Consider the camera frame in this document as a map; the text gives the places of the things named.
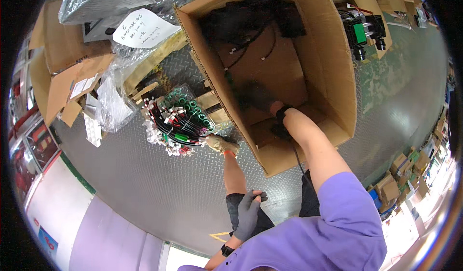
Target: purple t-shirt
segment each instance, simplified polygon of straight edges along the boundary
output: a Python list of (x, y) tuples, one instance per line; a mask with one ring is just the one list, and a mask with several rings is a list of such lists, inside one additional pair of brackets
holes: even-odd
[(214, 270), (260, 266), (279, 271), (378, 270), (387, 251), (381, 220), (355, 175), (342, 172), (330, 177), (320, 187), (318, 199), (319, 217), (291, 218), (252, 237)]

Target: diamond plate floor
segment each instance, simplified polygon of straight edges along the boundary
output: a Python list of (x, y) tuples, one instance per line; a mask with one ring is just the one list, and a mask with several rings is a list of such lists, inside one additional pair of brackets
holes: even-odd
[[(446, 53), (442, 39), (437, 34), (431, 38), (422, 41), (425, 48), (416, 53), (420, 62), (410, 65), (411, 80), (401, 91), (367, 115), (359, 105), (355, 137), (339, 152), (361, 181), (373, 181), (372, 175), (387, 168), (398, 151), (408, 145), (419, 146), (432, 128), (443, 101)], [(200, 95), (205, 91), (203, 78), (188, 50), (185, 47), (171, 54), (163, 61), (163, 69), (173, 82), (188, 82)], [(357, 94), (361, 103), (360, 87)], [(215, 253), (223, 243), (209, 234), (231, 231), (222, 157), (204, 147), (191, 157), (169, 158), (162, 147), (147, 142), (142, 122), (137, 114), (118, 133), (109, 134), (100, 148), (86, 140), (81, 116), (72, 128), (61, 121), (54, 125), (73, 165), (121, 216), (161, 239)], [(223, 135), (239, 140), (233, 127), (222, 127)], [(267, 191), (269, 200), (262, 208), (272, 221), (278, 224), (297, 214), (300, 170), (295, 167), (265, 179), (249, 147), (243, 142), (240, 145), (238, 163), (247, 185)]]

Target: black shorts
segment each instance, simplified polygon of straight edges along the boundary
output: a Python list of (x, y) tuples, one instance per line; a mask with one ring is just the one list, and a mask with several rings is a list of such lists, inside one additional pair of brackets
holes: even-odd
[[(320, 216), (320, 203), (318, 201), (315, 189), (312, 187), (312, 182), (310, 181), (310, 172), (308, 170), (306, 172), (306, 175), (308, 177), (308, 180), (302, 177), (302, 203), (300, 207), (299, 216)], [(236, 231), (236, 229), (238, 228), (238, 205), (244, 196), (244, 194), (229, 194), (226, 198), (228, 213), (230, 214), (230, 221), (232, 222), (233, 231)], [(261, 208), (259, 208), (258, 223), (256, 225), (256, 228), (252, 232), (252, 237), (274, 226), (275, 225), (273, 224), (272, 220), (270, 220), (269, 216), (267, 216), (267, 214)]]

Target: yellow floor marking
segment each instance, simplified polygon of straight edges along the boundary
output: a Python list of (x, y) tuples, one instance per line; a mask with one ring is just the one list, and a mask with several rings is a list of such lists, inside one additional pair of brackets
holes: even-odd
[(221, 239), (221, 238), (219, 238), (218, 236), (229, 235), (229, 234), (230, 234), (229, 232), (223, 232), (223, 233), (217, 233), (217, 234), (209, 234), (209, 236), (211, 236), (211, 237), (214, 238), (214, 239), (219, 240), (220, 242), (226, 243), (226, 241), (225, 241), (224, 239)]

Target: glove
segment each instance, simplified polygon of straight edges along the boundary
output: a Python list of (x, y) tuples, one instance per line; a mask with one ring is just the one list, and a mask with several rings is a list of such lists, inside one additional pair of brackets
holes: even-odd
[(233, 233), (236, 238), (245, 242), (249, 239), (256, 228), (258, 222), (258, 210), (260, 203), (267, 200), (267, 194), (262, 192), (260, 195), (249, 191), (238, 205), (238, 228)]

